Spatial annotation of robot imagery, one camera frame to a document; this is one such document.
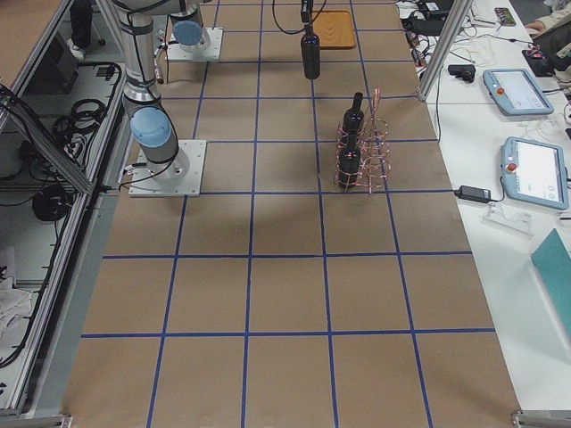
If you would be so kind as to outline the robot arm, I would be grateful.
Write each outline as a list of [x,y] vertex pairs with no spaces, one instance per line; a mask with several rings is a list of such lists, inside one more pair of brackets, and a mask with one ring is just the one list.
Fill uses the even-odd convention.
[[148,181],[179,180],[189,169],[177,132],[161,104],[155,76],[153,18],[167,15],[176,44],[194,50],[208,45],[199,1],[113,1],[125,54],[123,107],[133,137],[146,158]]
[[211,44],[210,36],[203,25],[199,4],[192,4],[184,12],[169,15],[172,36],[185,52],[202,51]]

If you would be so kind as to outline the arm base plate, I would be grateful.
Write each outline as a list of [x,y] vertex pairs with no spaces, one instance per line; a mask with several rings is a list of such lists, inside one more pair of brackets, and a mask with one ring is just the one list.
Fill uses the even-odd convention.
[[149,162],[142,149],[133,170],[128,194],[135,197],[197,197],[201,192],[206,140],[179,140],[178,154],[163,165]]
[[167,54],[174,62],[218,62],[223,38],[222,28],[174,29]]

